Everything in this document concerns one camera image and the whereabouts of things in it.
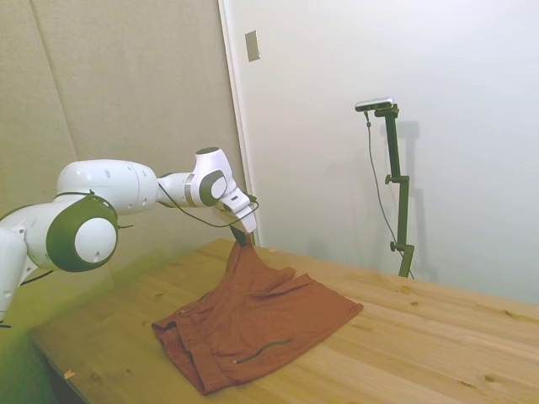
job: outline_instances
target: orange shirt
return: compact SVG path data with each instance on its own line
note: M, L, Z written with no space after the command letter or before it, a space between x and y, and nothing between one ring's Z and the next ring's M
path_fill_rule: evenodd
M170 360L202 394L277 370L323 341L363 306L293 268L232 248L215 290L155 322Z

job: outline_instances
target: table surface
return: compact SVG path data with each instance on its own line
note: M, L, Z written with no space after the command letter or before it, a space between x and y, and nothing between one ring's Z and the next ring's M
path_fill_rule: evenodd
M257 248L365 309L293 363L201 396L167 360L151 323L212 290L232 242L141 276L33 338L89 403L539 403L539 307Z

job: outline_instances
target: cable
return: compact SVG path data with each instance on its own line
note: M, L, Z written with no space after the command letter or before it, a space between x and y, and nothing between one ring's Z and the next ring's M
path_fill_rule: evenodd
M57 196L55 196L55 198L63 195L95 195L95 192L91 189L89 192L60 192Z
M376 175L376 169L374 168L374 160L372 158L372 145L371 145L372 143L371 121L369 120L369 113L367 111L364 111L364 114L367 119L367 130L369 132L369 158L371 159L372 174L374 175L374 184L376 185L376 196L378 197L378 204L380 205L380 210L382 211L382 215L384 216L384 221L386 222L387 228L391 232L391 237L393 238L393 242L397 244L397 238L395 237L395 233L393 232L393 229L391 228L391 225L389 224L389 220L387 219L387 216L386 216L386 210L384 209L384 205L382 204L382 197L380 196L380 186L378 185L378 176ZM401 258L404 257L401 251L398 251L398 253L401 254ZM412 269L410 269L409 272L412 279L415 279L414 273L412 273Z
M36 276L35 278L32 278L32 279L29 279L29 280L25 280L22 284L20 284L21 286L23 284L31 284L32 282L35 282L36 280L39 280L41 278L44 278L45 276L47 275L50 275L52 274L54 271L49 271L49 272L45 272L44 274L40 275L40 276Z
M251 210L250 212L248 212L246 215L240 217L239 219L237 219L237 220L235 220L235 221L233 221L233 222L231 222L231 223L228 223L228 224L226 224L226 225L214 225L213 223L210 223L209 221L205 221L205 220L201 219L200 217L197 217L197 216L195 216L195 215L191 215L190 213L188 213L188 212L186 212L185 210L183 210L183 209L181 208L181 206L178 205L174 199L172 199L172 197L168 194L168 192L165 190L165 188L163 188L163 186L162 186L161 184L159 184L159 188L165 193L165 195L167 195L167 197L172 201L172 203L174 204L174 206L176 206L178 209L180 209L184 214L186 214L186 215L189 216L189 217L192 217L193 219L196 219L196 220L198 220L198 221L201 221L201 222L204 223L205 225L208 225L208 226L211 226L211 227L215 227L215 228L218 228L218 229L223 228L223 227L229 227L229 226L231 226L231 225L233 225L233 224L235 224L235 223L238 223L239 221L242 221L242 220L245 219L247 216L252 215L252 214L259 208L259 206L260 206L260 204L259 204L256 200L252 200L252 199L249 197L249 199L251 200L251 202L253 202L254 204L256 204L256 207L255 207L253 210Z

